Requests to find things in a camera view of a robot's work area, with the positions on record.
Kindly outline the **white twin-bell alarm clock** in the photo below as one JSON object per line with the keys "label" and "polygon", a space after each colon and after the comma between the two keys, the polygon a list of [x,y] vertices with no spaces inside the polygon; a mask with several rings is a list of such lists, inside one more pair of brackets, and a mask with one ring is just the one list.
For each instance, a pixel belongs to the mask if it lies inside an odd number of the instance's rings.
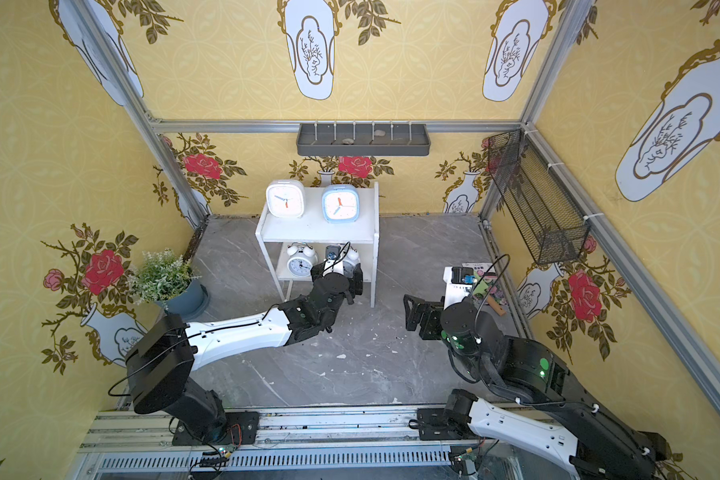
{"label": "white twin-bell alarm clock", "polygon": [[310,277],[312,268],[317,264],[318,256],[315,249],[307,244],[294,242],[286,248],[286,266],[295,277]]}
{"label": "white twin-bell alarm clock", "polygon": [[355,270],[360,266],[360,255],[354,247],[349,247],[339,262],[340,272],[345,276],[352,277]]}

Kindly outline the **blue square alarm clock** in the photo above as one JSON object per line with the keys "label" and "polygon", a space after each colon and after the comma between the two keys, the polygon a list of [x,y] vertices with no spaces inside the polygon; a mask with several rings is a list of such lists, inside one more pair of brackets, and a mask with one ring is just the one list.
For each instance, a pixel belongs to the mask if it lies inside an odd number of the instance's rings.
{"label": "blue square alarm clock", "polygon": [[336,184],[326,187],[321,205],[324,219],[328,223],[352,223],[359,217],[359,194],[352,185]]}

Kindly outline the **white square alarm clock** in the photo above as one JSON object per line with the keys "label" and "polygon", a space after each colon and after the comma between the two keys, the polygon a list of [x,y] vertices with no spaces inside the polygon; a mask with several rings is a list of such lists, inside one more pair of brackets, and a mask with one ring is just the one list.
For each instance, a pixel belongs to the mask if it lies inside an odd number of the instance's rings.
{"label": "white square alarm clock", "polygon": [[277,218],[300,218],[305,212],[305,188],[298,180],[275,180],[265,191],[269,213]]}

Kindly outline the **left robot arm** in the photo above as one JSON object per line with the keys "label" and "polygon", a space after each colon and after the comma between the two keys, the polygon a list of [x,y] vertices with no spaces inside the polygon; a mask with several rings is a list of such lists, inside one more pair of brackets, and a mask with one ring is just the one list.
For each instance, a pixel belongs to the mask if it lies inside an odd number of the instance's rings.
{"label": "left robot arm", "polygon": [[128,395],[140,414],[165,412],[184,434],[200,444],[241,445],[249,427],[228,417],[219,395],[201,387],[193,371],[249,351],[298,344],[330,332],[340,307],[363,292],[359,264],[325,261],[310,271],[306,295],[265,312],[219,322],[187,322],[167,314],[125,357]]}

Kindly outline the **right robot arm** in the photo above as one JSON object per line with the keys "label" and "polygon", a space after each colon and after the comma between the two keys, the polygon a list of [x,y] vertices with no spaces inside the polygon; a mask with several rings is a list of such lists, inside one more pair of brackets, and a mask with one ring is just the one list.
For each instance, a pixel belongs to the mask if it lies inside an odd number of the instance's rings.
{"label": "right robot arm", "polygon": [[671,459],[667,440],[631,428],[598,401],[566,363],[535,340],[504,334],[470,297],[445,305],[406,295],[406,328],[447,348],[453,371],[470,384],[530,407],[552,423],[515,414],[454,389],[442,410],[420,410],[423,440],[493,439],[535,454],[577,479],[656,479]]}

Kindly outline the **white two-tier metal shelf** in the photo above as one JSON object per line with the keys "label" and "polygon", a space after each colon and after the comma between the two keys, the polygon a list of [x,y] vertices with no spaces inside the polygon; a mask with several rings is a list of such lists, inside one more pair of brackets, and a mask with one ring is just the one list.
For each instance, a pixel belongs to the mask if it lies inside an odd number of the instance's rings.
{"label": "white two-tier metal shelf", "polygon": [[331,223],[325,219],[322,208],[323,188],[305,188],[304,213],[299,218],[279,218],[268,207],[262,210],[255,229],[255,237],[280,297],[285,300],[291,294],[295,281],[307,281],[288,267],[288,247],[294,243],[314,247],[316,254],[324,257],[328,245],[349,242],[359,253],[364,272],[363,281],[370,285],[370,304],[376,300],[378,253],[380,243],[380,195],[379,185],[361,188],[358,194],[358,217],[353,222]]}

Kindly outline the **green garden fork tool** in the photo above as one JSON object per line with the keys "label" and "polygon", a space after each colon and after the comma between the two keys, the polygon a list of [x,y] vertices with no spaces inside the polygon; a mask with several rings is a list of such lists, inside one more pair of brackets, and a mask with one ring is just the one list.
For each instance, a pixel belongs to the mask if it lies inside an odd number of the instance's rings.
{"label": "green garden fork tool", "polygon": [[474,291],[474,299],[480,308],[490,308],[499,316],[506,314],[504,294],[495,281],[481,281]]}

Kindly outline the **pink seed packet card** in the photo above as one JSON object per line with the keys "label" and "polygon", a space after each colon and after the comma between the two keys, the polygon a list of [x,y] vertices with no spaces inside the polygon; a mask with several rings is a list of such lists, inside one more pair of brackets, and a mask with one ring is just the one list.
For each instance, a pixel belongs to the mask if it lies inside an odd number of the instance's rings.
{"label": "pink seed packet card", "polygon": [[505,307],[507,305],[507,300],[497,278],[496,267],[492,267],[489,262],[467,262],[463,263],[462,266],[471,268],[474,278],[481,279],[476,284],[474,291],[474,298],[477,302],[481,302],[489,294],[499,306]]}

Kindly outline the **potted plant in grey pot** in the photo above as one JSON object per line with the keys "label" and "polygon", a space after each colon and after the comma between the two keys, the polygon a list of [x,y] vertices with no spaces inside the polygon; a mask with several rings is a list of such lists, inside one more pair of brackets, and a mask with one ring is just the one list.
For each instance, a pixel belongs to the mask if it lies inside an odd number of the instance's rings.
{"label": "potted plant in grey pot", "polygon": [[153,303],[185,321],[199,317],[210,303],[191,262],[171,249],[144,252],[127,285],[138,303]]}

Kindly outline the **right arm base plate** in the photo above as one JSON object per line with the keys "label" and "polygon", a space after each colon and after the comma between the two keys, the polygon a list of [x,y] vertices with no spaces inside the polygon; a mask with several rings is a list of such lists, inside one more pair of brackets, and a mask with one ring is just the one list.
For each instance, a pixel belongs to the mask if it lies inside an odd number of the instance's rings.
{"label": "right arm base plate", "polygon": [[469,427],[470,409],[421,408],[408,427],[418,432],[420,440],[493,440],[492,436],[478,435]]}

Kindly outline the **grey wall tray with hooks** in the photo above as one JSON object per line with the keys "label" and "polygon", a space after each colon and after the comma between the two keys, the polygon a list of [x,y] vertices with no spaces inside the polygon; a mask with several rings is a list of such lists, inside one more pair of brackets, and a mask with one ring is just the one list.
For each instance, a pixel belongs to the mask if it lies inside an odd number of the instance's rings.
{"label": "grey wall tray with hooks", "polygon": [[424,123],[315,121],[301,123],[297,153],[307,156],[428,156],[432,141]]}

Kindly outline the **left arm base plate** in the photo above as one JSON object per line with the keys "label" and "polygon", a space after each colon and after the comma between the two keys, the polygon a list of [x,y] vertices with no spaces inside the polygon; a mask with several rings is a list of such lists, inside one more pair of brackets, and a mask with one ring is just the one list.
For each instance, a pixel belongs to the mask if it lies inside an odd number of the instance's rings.
{"label": "left arm base plate", "polygon": [[260,413],[257,411],[226,411],[226,419],[210,427],[191,428],[180,421],[171,441],[172,446],[253,445],[259,429]]}

